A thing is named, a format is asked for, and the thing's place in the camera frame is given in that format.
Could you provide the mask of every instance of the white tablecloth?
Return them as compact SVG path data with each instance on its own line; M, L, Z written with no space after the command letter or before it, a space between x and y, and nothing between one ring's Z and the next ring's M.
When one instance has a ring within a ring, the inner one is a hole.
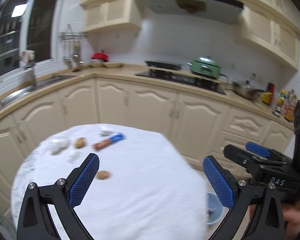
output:
M74 141L87 139L87 146L73 163L73 144L59 155L51 155L43 141L23 162L11 193L15 224L28 183L38 186L66 178L87 155L96 153L99 170L110 171L106 180L94 179L82 204L74 208L81 222L96 240L202 240L206 230L206 181L183 159L162 134L118 125L106 125L122 132L121 140L100 151L91 145L103 139L102 124L72 127L54 136ZM62 239L66 235L54 206L49 206Z

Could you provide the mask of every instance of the window pane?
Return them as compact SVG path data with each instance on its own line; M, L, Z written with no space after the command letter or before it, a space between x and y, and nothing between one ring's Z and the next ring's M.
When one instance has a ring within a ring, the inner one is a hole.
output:
M15 6L27 0L9 0L0 17L0 76L19 67L19 35L21 18L11 17Z
M51 30L57 0L34 0L28 30L28 50L35 51L35 61L51 58Z

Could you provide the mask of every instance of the range hood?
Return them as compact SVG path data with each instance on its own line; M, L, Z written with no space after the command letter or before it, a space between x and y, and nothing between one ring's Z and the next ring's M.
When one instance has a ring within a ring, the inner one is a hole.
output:
M243 3L236 0L138 0L156 14L204 17L228 24L237 21Z

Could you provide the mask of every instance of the textured blue pad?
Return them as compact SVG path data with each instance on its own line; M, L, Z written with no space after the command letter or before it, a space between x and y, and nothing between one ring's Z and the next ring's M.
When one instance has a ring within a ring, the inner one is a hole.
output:
M98 170L99 157L95 155L88 162L88 164L70 189L69 204L72 208L81 204Z
M270 152L268 148L262 147L253 142L247 142L246 149L252 153L255 153L261 157L268 158L270 157Z
M207 176L221 204L224 207L232 209L234 205L232 188L229 186L225 178L221 175L209 157L205 157L203 160L203 172Z

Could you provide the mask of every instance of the metal bolt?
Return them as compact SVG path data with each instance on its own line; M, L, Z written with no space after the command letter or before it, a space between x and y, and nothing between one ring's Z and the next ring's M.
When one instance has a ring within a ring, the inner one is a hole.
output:
M58 180L57 180L57 184L58 184L59 186L63 185L65 182L66 182L65 179L58 179Z
M238 180L238 184L240 185L240 186L245 186L245 185L247 185L247 182L245 181L245 180L243 180L243 179L239 179Z
M29 189L33 189L35 187L35 183L31 182L28 186Z
M273 183L269 183L268 185L270 189L275 189L275 185Z

